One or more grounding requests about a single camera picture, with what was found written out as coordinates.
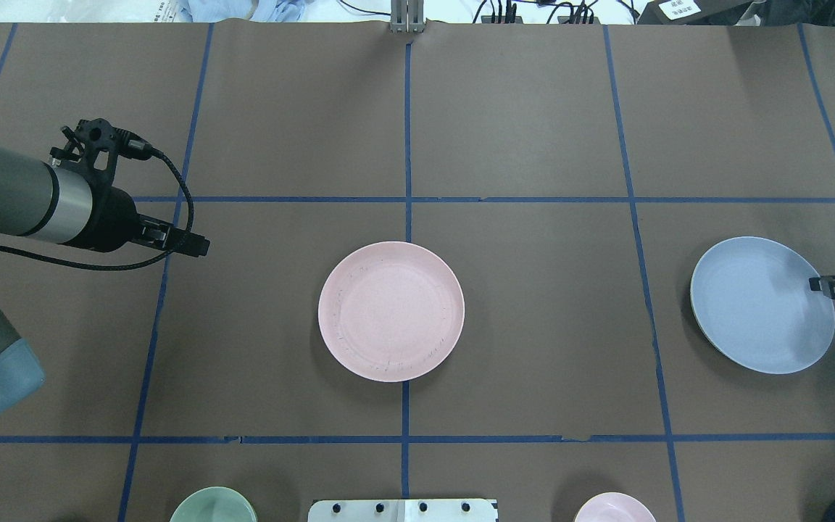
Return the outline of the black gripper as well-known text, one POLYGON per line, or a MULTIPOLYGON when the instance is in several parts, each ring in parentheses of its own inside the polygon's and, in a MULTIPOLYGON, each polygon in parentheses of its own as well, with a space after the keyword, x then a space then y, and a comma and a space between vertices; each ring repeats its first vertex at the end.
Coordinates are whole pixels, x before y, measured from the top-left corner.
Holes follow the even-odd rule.
POLYGON ((172 229, 165 221, 139 214, 130 195, 118 188, 109 188, 93 224, 84 231, 84 248, 113 252, 129 243, 155 250, 168 248, 170 252, 188 257, 206 257, 211 247, 211 241, 205 236, 185 229, 172 229))

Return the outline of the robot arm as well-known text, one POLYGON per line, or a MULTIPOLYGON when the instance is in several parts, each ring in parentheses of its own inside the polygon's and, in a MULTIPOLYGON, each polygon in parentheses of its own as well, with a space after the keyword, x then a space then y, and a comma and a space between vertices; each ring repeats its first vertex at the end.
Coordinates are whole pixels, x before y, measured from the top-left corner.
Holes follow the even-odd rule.
MULTIPOLYGON (((195 208, 182 172, 148 140, 116 128, 104 119, 63 126, 64 146, 51 149, 50 161, 38 161, 0 146, 0 234, 65 245, 92 252, 113 252, 126 244, 158 254, 143 262, 108 265, 107 271, 139 270, 175 252, 204 257, 211 242, 193 231, 195 208), (114 186, 119 158, 156 158, 172 172, 186 205, 185 227, 137 211, 130 195, 114 186)), ((76 270, 96 265, 0 245, 0 252, 76 270)), ((43 386, 44 371, 33 348, 0 308, 0 414, 43 386)))

